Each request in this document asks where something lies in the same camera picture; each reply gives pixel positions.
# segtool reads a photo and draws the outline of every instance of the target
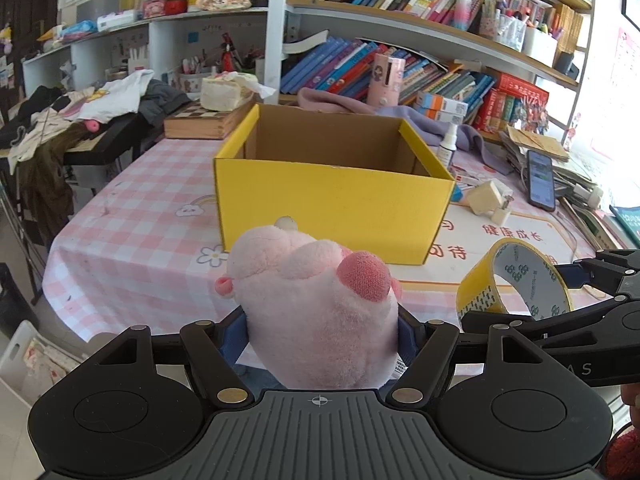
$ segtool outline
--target tape roll inner core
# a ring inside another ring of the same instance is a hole
[[[535,320],[571,310],[566,288],[556,269],[525,246],[504,244],[494,256],[493,267],[496,276],[515,288]]]

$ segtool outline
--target black trash bag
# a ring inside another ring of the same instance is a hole
[[[15,284],[7,264],[0,262],[0,332],[10,338],[25,319],[38,329],[38,317]]]

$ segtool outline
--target plush pig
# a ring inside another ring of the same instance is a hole
[[[216,281],[255,353],[287,388],[379,388],[396,363],[398,282],[371,253],[276,225],[239,237]]]

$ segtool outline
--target roll of tape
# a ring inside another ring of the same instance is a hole
[[[572,310],[569,291],[553,264],[535,247],[503,238],[464,277],[456,295],[458,318],[470,310],[507,313],[495,277],[504,278],[521,295],[535,320]]]

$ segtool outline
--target open box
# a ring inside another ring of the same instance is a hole
[[[225,250],[292,217],[388,264],[421,265],[454,179],[406,121],[255,105],[214,158]]]

